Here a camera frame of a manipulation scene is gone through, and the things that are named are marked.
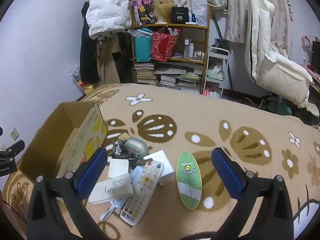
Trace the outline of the keychain bunch with charms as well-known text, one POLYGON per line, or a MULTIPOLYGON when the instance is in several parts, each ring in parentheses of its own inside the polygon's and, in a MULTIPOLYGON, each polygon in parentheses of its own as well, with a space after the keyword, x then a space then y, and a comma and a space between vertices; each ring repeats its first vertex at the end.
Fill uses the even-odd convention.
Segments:
POLYGON ((116 159, 135 159, 134 153, 131 153, 125 146, 125 141, 117 140, 106 146, 109 156, 116 159))

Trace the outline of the light blue slim remote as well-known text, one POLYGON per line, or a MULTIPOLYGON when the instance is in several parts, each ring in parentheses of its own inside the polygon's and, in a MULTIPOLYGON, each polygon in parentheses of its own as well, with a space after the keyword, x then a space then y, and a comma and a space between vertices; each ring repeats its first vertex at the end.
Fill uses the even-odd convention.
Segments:
POLYGON ((143 167, 141 166, 136 166, 135 169, 131 172, 133 186, 135 186, 139 181, 139 178, 142 172, 143 172, 143 167))

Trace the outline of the small white square box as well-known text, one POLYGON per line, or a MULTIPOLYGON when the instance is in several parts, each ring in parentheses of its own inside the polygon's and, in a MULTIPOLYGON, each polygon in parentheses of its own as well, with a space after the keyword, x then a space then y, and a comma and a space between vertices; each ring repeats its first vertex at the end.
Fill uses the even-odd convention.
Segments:
POLYGON ((115 178, 129 172, 129 161, 127 159, 111 159, 108 168, 108 177, 115 178))

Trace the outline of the black box number 40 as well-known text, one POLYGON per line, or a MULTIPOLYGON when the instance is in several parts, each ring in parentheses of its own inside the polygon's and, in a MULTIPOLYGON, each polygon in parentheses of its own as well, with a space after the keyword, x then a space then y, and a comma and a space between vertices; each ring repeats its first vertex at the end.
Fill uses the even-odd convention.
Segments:
POLYGON ((189 22, 189 10, 187 7, 172 7, 171 22, 173 24, 185 24, 189 22))

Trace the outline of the green surfboard-shaped remote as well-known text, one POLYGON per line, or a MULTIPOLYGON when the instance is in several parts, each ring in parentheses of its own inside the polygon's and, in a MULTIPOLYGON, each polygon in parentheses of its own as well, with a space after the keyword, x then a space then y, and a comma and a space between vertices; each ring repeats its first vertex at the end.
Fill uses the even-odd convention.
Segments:
POLYGON ((202 178, 199 165, 188 151, 182 151, 176 165, 177 190, 182 203, 195 210, 202 197, 202 178))

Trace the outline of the cream duvet on chair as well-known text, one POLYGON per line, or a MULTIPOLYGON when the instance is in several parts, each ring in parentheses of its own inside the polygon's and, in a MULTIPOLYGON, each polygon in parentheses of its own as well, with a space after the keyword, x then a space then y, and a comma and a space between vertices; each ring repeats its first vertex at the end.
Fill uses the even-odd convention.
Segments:
POLYGON ((319 117, 318 107, 309 102, 311 75, 304 67, 291 61, 284 49, 271 41, 275 14, 274 0, 248 0, 245 41, 247 72, 258 87, 319 117))

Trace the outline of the white puffer jacket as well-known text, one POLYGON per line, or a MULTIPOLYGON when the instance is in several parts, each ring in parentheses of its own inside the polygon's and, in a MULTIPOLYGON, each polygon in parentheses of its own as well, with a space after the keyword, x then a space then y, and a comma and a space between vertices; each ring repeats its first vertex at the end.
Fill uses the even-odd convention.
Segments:
POLYGON ((129 0, 90 0, 86 12, 89 37, 112 37, 131 28, 129 0))

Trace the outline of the beige patterned rug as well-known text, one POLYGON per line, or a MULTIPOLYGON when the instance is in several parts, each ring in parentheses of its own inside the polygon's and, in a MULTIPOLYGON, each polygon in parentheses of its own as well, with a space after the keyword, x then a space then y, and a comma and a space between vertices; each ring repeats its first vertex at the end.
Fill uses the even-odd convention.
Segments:
MULTIPOLYGON (((103 146, 126 132, 146 142, 151 152, 163 150, 172 166, 182 151, 200 168, 202 198, 187 209, 175 175, 158 186, 142 220, 129 226, 119 213, 99 224, 110 239, 182 239, 208 237, 231 213, 233 200, 210 162, 214 148, 223 148, 244 170, 263 178, 281 175, 286 183, 295 239, 314 239, 319 228, 319 129, 294 116, 283 116, 240 103, 156 86, 104 85, 80 102, 98 104, 107 127, 103 146)), ((26 214, 33 181, 21 171, 10 176, 2 192, 26 214)))

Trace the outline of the large white box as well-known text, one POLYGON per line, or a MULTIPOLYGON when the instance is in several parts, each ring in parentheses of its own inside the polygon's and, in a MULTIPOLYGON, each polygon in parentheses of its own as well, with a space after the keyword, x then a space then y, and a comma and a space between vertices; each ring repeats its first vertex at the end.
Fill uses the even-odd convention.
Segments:
POLYGON ((175 174, 175 171, 163 150, 147 155, 143 159, 153 159, 155 161, 161 162, 164 165, 164 169, 161 173, 161 178, 172 177, 175 174))

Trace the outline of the white button panel box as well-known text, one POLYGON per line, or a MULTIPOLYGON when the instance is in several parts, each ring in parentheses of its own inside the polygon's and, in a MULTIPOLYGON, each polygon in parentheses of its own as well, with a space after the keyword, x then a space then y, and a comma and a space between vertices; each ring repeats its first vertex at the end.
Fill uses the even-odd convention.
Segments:
POLYGON ((134 195, 132 176, 129 173, 96 183, 88 201, 92 204, 111 202, 134 195))

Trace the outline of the wooden bookshelf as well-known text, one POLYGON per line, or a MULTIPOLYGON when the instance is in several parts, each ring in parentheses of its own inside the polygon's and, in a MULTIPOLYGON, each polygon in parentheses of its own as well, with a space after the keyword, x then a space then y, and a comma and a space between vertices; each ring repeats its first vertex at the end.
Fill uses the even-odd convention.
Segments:
POLYGON ((207 66, 209 25, 186 22, 188 8, 174 8, 172 23, 133 25, 136 83, 202 92, 207 66))

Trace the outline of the gold smart card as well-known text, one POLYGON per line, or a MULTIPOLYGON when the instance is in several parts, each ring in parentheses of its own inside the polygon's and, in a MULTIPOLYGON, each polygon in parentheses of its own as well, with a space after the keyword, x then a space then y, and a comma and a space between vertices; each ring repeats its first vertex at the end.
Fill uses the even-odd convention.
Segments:
POLYGON ((124 132, 118 137, 118 140, 127 141, 130 139, 130 137, 131 137, 130 135, 128 135, 126 132, 124 132))

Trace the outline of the white TV remote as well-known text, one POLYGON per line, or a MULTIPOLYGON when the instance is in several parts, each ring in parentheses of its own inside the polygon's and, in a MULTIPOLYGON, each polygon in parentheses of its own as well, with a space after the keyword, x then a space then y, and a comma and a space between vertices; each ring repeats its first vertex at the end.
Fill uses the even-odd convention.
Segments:
POLYGON ((159 161, 147 161, 137 184, 133 187, 134 195, 126 201, 120 218, 135 226, 143 217, 150 199, 161 177, 164 165, 159 161))

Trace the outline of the wall socket lower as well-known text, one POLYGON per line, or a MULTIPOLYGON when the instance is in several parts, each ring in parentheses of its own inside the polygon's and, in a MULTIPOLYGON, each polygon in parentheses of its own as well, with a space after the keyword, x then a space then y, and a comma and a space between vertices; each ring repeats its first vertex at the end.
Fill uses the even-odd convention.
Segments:
POLYGON ((5 151, 7 149, 5 144, 1 144, 0 151, 5 151))

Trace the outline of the white utility cart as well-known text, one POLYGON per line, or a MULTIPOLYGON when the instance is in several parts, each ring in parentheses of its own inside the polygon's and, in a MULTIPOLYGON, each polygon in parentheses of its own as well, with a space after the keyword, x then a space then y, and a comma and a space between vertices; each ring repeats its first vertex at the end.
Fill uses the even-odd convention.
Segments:
POLYGON ((203 76, 204 96, 222 98, 228 80, 229 51, 218 47, 209 47, 206 68, 203 76))

